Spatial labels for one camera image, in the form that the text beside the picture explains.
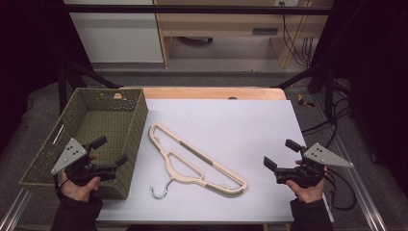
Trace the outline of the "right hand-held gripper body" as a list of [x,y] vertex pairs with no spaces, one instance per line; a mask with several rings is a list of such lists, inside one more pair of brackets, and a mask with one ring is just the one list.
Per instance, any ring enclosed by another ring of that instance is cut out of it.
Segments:
[[294,168],[277,167],[273,172],[277,184],[293,180],[301,188],[314,187],[322,180],[325,166],[353,167],[350,161],[340,157],[324,146],[315,143],[311,147],[302,146],[300,166]]

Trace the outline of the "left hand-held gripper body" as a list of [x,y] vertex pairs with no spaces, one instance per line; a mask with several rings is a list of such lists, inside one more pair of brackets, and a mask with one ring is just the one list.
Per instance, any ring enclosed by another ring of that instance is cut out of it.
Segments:
[[77,186],[85,186],[93,177],[99,176],[102,181],[115,180],[116,164],[98,166],[91,162],[90,153],[77,140],[71,138],[62,154],[51,169],[56,176],[61,171]]

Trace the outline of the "green woven basket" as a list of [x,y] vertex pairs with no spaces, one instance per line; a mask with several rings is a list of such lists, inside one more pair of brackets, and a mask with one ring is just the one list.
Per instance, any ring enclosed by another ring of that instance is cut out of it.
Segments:
[[132,183],[148,108],[141,89],[85,89],[74,91],[48,138],[19,184],[26,190],[55,199],[52,167],[70,139],[81,144],[104,136],[107,142],[94,152],[97,165],[109,165],[126,155],[128,161],[116,179],[103,182],[97,194],[124,200]]

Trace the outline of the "person's right hand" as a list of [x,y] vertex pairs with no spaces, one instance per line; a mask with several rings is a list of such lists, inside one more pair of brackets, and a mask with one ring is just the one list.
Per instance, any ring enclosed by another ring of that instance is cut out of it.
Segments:
[[316,202],[323,198],[324,180],[320,180],[316,186],[307,189],[301,188],[293,180],[287,180],[286,185],[304,203]]

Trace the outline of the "person's left hand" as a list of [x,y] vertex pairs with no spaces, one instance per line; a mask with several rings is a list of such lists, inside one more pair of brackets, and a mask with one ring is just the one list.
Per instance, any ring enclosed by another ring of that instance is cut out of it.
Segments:
[[101,178],[99,176],[95,176],[90,181],[88,181],[85,186],[81,187],[71,182],[67,178],[66,173],[63,171],[62,181],[63,183],[61,185],[61,191],[64,196],[76,201],[88,202],[90,194],[98,190]]

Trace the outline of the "white table mat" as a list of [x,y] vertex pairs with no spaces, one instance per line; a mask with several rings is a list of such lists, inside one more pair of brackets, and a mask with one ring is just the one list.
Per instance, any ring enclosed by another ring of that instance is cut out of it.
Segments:
[[165,160],[142,136],[133,182],[125,200],[107,200],[102,221],[122,223],[273,223],[292,220],[293,192],[264,165],[270,158],[293,167],[299,155],[286,140],[303,143],[288,100],[150,99],[146,123],[168,130],[244,178],[236,197],[170,179]]

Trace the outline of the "yellow and black tool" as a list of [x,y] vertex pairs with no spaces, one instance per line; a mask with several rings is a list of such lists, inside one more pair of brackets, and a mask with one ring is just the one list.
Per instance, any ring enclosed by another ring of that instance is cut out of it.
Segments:
[[315,104],[314,103],[310,103],[310,102],[306,102],[303,98],[302,94],[298,94],[297,95],[297,103],[300,106],[305,106],[305,107],[309,107],[309,108],[314,108]]

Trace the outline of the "white cabinet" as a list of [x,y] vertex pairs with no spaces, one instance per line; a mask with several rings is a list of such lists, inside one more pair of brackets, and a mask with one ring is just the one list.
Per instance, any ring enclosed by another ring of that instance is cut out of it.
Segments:
[[89,60],[100,63],[161,63],[154,13],[70,13]]

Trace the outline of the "black chair base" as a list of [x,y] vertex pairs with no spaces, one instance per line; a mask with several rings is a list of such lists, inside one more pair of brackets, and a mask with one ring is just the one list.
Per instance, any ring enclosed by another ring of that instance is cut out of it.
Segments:
[[211,37],[179,37],[178,39],[187,44],[211,44],[214,40]]

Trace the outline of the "light wooden desk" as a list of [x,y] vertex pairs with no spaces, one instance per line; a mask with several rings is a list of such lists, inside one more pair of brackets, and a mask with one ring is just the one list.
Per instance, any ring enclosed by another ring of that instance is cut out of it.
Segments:
[[[333,6],[334,0],[153,0],[159,5],[309,7]],[[301,39],[318,39],[325,15],[159,13],[165,38],[265,37],[270,40],[281,67],[290,63],[294,45]]]

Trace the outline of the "aluminium rail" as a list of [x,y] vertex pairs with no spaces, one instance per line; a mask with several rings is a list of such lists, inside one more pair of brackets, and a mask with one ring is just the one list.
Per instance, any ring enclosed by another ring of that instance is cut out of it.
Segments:
[[[330,121],[326,115],[324,114],[324,99],[321,95],[313,94],[312,98],[316,103],[316,107],[322,117],[323,120]],[[376,208],[372,197],[366,187],[366,184],[363,178],[360,176],[357,165],[352,161],[351,156],[346,151],[345,145],[338,134],[338,126],[337,122],[340,118],[344,116],[348,116],[350,113],[350,109],[348,106],[344,106],[342,103],[337,105],[334,103],[334,120],[330,121],[333,122],[333,125],[328,127],[328,135],[329,141],[326,147],[332,151],[335,151],[339,154],[342,158],[350,161],[354,164],[354,167],[346,168],[344,170],[345,178],[350,186],[354,190],[354,194],[356,196],[356,203],[361,209],[369,227],[370,231],[388,231],[387,226],[381,217],[378,209]]]
[[25,189],[19,191],[12,206],[0,220],[0,231],[14,231],[31,197],[31,192]]

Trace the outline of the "black metal frame leg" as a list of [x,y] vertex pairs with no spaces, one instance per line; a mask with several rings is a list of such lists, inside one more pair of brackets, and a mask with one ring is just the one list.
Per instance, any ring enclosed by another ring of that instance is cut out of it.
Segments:
[[63,112],[67,102],[67,86],[69,84],[74,90],[77,88],[85,88],[87,84],[83,80],[83,76],[90,77],[92,80],[100,83],[102,86],[109,89],[119,89],[120,85],[117,85],[104,77],[96,74],[93,70],[85,68],[77,63],[62,64],[58,71],[58,88],[59,88],[59,101],[60,101],[60,113]]
[[294,75],[283,83],[273,86],[274,89],[284,90],[294,83],[305,79],[306,77],[311,77],[311,81],[307,87],[308,92],[317,93],[320,92],[322,88],[325,88],[324,97],[324,114],[330,120],[334,120],[334,103],[333,103],[333,93],[335,87],[334,73],[331,70],[330,62],[318,62],[306,70]]

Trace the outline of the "black horizontal frame bar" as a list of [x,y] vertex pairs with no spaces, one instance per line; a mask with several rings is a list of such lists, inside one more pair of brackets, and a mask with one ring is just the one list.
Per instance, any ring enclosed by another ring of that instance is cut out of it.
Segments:
[[69,13],[201,13],[201,14],[289,14],[329,15],[331,8],[309,7],[249,7],[249,6],[193,6],[193,5],[84,5],[67,4]]

